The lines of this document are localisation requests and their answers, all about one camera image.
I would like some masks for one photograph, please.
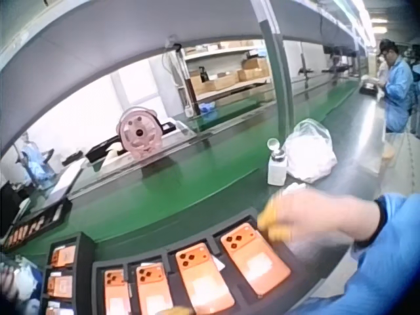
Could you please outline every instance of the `blue work uniform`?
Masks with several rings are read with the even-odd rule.
[[[29,142],[26,143],[22,149],[28,157],[28,167],[32,172],[32,175],[38,180],[39,184],[43,188],[52,186],[50,182],[55,177],[55,172],[48,163],[45,163],[45,157],[39,151],[36,144]]]
[[[387,223],[375,241],[359,251],[358,269],[345,293],[310,298],[288,314],[382,315],[395,312],[410,294],[417,296],[412,285],[418,285],[420,272],[420,194],[408,198],[387,194],[379,202],[386,205]]]
[[[411,133],[415,134],[417,138],[420,138],[420,64],[413,66],[414,76],[414,104],[413,111],[411,113]]]
[[[408,121],[412,105],[413,74],[401,56],[389,70],[385,85],[385,117],[387,129],[402,133]]]

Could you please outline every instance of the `overhead shelf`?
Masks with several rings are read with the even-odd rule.
[[[235,47],[235,48],[226,48],[219,49],[216,51],[205,51],[197,52],[196,54],[189,54],[184,57],[185,61],[199,59],[199,58],[208,58],[221,54],[232,54],[232,53],[244,53],[245,51],[252,51],[253,49],[264,49],[264,46],[248,46],[248,47]]]

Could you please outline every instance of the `pink machine part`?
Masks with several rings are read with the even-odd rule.
[[[126,110],[117,125],[124,149],[144,159],[162,147],[162,129],[156,112],[143,107]]]

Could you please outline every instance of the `hand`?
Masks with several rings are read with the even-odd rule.
[[[189,308],[176,306],[174,308],[170,308],[169,310],[162,310],[158,313],[158,315],[190,315],[192,311]]]
[[[272,196],[258,216],[258,228],[267,231],[273,242],[333,231],[362,241],[368,240],[376,231],[380,216],[375,202],[300,189]]]
[[[258,228],[271,241],[289,241],[317,232],[339,229],[336,199],[313,189],[278,192],[258,216]]]

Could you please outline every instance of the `yellow glove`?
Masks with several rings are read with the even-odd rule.
[[[159,315],[191,315],[192,310],[182,306],[176,306],[169,310],[162,310],[158,313]]]
[[[258,216],[258,229],[268,231],[268,239],[272,242],[289,241],[291,229],[278,223],[278,211],[281,209],[282,197],[276,194],[266,204],[264,211]]]

